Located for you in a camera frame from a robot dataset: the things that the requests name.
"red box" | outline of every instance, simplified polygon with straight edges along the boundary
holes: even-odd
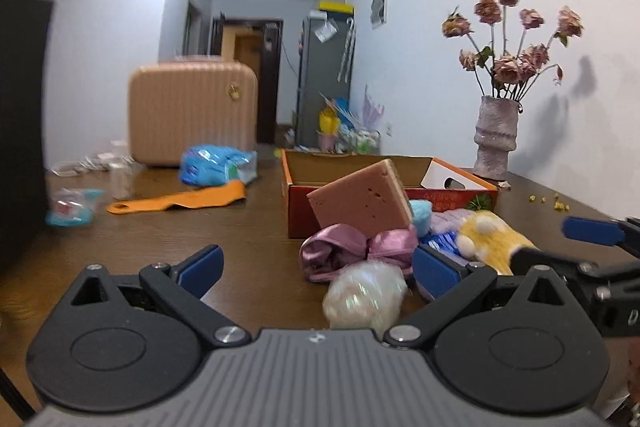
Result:
[[[287,230],[292,239],[306,239],[320,231],[306,195],[318,187],[389,158],[410,200],[429,200],[434,212],[454,208],[492,210],[498,189],[438,158],[412,156],[336,155],[282,151],[287,205]]]

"pink suitcase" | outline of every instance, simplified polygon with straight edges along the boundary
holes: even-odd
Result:
[[[189,147],[255,149],[258,81],[239,62],[141,68],[129,83],[129,147],[152,166],[178,166]]]

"wooden table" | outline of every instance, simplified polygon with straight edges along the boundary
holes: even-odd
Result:
[[[53,305],[86,265],[101,263],[114,274],[137,273],[157,261],[175,264],[210,243],[225,252],[225,273],[205,300],[252,331],[259,328],[325,328],[324,285],[305,282],[298,268],[301,241],[287,239],[280,165],[271,153],[261,155],[260,178],[248,188],[248,199],[227,208],[172,210],[112,216],[103,208],[94,223],[80,229],[44,233],[11,270],[0,277],[0,365],[27,399],[37,400],[24,368],[27,347]],[[562,237],[567,214],[553,210],[552,190],[518,176],[513,189],[498,198],[497,213],[543,250],[571,253],[601,264],[628,260],[619,249],[575,243]],[[94,172],[78,178],[51,178],[51,188],[108,188],[108,176]],[[144,171],[134,185],[136,197],[148,198],[184,190],[177,171]],[[529,202],[530,195],[536,203]],[[546,196],[546,203],[540,200]],[[577,201],[575,216],[603,218]],[[403,313],[423,306],[419,296],[405,299]],[[604,393],[625,380],[626,341],[607,341],[612,370]],[[0,425],[20,425],[0,400]]]

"stuffed animal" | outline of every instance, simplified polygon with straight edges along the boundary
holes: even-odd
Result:
[[[462,224],[456,245],[465,259],[482,261],[500,275],[513,275],[509,265],[518,248],[535,248],[529,239],[488,210],[475,212]]]

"vase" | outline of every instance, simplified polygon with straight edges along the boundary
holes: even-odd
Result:
[[[476,176],[496,181],[507,178],[509,153],[516,150],[518,108],[514,100],[482,97],[474,137],[478,144]]]

